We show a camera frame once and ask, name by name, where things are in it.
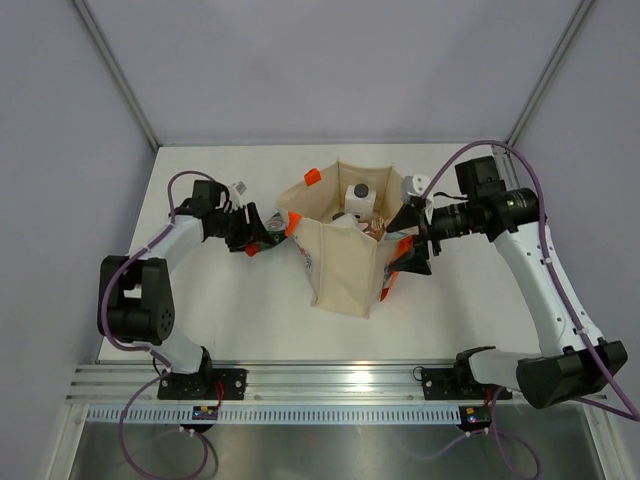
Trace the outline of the pink shampoo bottle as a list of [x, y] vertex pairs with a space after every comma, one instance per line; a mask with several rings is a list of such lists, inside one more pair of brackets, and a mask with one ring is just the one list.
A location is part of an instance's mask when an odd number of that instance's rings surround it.
[[367, 222], [361, 222], [359, 227], [365, 234], [372, 238], [380, 239], [385, 235], [388, 223], [389, 221], [385, 220], [383, 217], [375, 217]]

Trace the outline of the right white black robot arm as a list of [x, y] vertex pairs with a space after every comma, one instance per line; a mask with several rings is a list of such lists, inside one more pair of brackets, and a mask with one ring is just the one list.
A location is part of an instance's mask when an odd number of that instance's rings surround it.
[[505, 387], [537, 409], [601, 392], [628, 354], [621, 342], [605, 339], [577, 298], [552, 246], [541, 195], [529, 188], [508, 189], [491, 156], [458, 164], [455, 173], [461, 200], [440, 208], [432, 205], [429, 177], [404, 178], [402, 206], [388, 229], [414, 227], [417, 233], [389, 269], [428, 275], [442, 241], [485, 236], [515, 278], [540, 349], [537, 356], [494, 346], [463, 351], [451, 368], [455, 390], [477, 397], [485, 389]]

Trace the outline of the cream canvas bag orange handles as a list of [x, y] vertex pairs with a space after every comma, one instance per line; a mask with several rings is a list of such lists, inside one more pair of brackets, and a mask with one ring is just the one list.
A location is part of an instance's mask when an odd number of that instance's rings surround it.
[[309, 170], [301, 182], [280, 194], [276, 207], [286, 222], [286, 236], [303, 257], [313, 306], [367, 318], [371, 307], [386, 298], [397, 278], [389, 266], [398, 243], [416, 230], [385, 232], [377, 239], [360, 227], [331, 222], [337, 212], [345, 212], [347, 187], [358, 183], [377, 193], [370, 219], [383, 217], [390, 222], [402, 206], [402, 181], [391, 166], [365, 168], [337, 161], [322, 170]]

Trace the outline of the white bottle black cap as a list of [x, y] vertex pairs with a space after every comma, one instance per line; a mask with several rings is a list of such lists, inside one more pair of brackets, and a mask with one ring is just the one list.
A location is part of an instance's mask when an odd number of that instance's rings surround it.
[[344, 210], [359, 221], [367, 221], [373, 215], [376, 196], [376, 191], [365, 183], [349, 185], [345, 193]]

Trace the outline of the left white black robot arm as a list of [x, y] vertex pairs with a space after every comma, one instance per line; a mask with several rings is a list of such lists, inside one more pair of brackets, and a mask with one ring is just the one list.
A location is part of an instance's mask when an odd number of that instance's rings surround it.
[[120, 351], [145, 352], [160, 378], [161, 400], [241, 400], [247, 372], [213, 364], [206, 347], [176, 325], [171, 272], [208, 239], [219, 238], [232, 253], [249, 256], [281, 244], [286, 223], [280, 214], [262, 221], [246, 187], [230, 186], [197, 173], [192, 193], [169, 205], [168, 221], [144, 246], [110, 255], [100, 265], [97, 326]]

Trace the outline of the green dish soap bottle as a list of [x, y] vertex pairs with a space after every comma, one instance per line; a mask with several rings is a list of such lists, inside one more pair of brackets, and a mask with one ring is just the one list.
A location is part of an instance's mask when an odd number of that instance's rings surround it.
[[286, 239], [286, 222], [280, 213], [274, 213], [258, 232], [256, 238], [245, 247], [245, 253], [253, 257], [258, 253], [271, 250]]

